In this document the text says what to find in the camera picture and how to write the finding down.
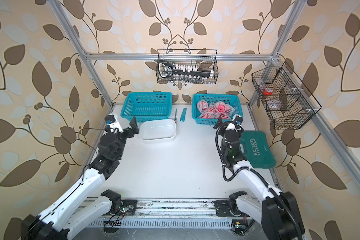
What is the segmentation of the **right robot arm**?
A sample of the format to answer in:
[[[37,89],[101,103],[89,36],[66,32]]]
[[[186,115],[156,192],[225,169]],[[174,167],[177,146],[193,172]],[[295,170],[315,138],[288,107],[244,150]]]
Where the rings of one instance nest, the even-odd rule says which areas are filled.
[[[253,197],[245,191],[230,194],[230,214],[252,218],[246,227],[236,224],[235,231],[244,235],[257,222],[269,240],[303,239],[305,228],[295,196],[278,189],[258,171],[276,165],[265,133],[245,131],[242,122],[241,116],[234,115],[231,121],[218,119],[214,125],[223,179],[231,182],[239,178],[254,194]]]

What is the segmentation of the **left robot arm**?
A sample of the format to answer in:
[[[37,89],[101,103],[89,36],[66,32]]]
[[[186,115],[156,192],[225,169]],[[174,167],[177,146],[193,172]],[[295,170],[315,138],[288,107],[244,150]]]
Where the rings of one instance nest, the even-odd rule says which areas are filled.
[[[95,159],[85,166],[78,181],[50,207],[39,215],[29,215],[22,221],[22,240],[72,240],[100,216],[123,216],[134,209],[134,206],[123,203],[120,194],[106,190],[92,204],[78,210],[87,197],[119,166],[127,139],[139,133],[135,117],[126,129],[121,129],[114,115],[106,116],[105,120],[106,132],[98,144]]]

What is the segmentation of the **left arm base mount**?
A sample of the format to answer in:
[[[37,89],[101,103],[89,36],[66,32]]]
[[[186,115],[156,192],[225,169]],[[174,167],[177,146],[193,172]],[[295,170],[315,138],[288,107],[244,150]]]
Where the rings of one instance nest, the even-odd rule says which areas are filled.
[[[101,193],[101,197],[106,197],[111,204],[107,214],[120,216],[126,212],[132,212],[132,214],[136,212],[137,200],[122,200],[121,194],[111,190]]]

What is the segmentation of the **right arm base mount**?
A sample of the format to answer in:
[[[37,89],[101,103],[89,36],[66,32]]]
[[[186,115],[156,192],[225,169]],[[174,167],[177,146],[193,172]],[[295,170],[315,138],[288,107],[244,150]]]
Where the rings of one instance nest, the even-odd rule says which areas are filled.
[[[218,217],[253,217],[260,214],[260,205],[245,191],[229,195],[228,200],[214,201]]]

